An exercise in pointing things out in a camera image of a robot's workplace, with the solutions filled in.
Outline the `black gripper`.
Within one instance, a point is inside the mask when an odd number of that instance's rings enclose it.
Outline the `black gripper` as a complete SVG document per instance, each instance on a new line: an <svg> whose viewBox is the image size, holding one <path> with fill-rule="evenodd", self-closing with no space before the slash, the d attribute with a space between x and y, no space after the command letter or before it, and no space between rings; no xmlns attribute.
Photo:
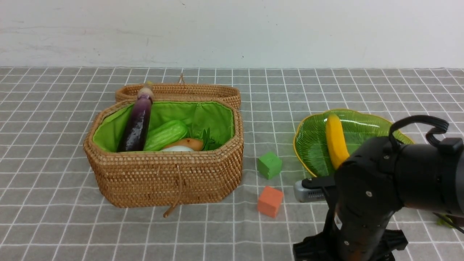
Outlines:
<svg viewBox="0 0 464 261"><path fill-rule="evenodd" d="M293 244L293 257L295 261L343 261L341 254L336 252L335 244L326 239L327 232L315 236L308 236L302 242ZM368 261L394 261L393 251L404 250L408 245L402 230L385 230L376 247L368 251L352 251L348 246L348 253L353 256L348 261L361 261L367 254L371 256Z"/></svg>

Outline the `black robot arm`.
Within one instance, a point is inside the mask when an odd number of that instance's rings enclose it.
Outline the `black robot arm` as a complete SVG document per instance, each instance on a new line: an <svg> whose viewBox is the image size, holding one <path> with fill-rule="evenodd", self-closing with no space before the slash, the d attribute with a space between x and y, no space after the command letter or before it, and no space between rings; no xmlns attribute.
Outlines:
<svg viewBox="0 0 464 261"><path fill-rule="evenodd" d="M322 192L328 204L323 231L293 245L296 261L393 261L408 241L387 229L402 208L463 216L463 140L393 144L374 137L334 174L306 178L295 197Z"/></svg>

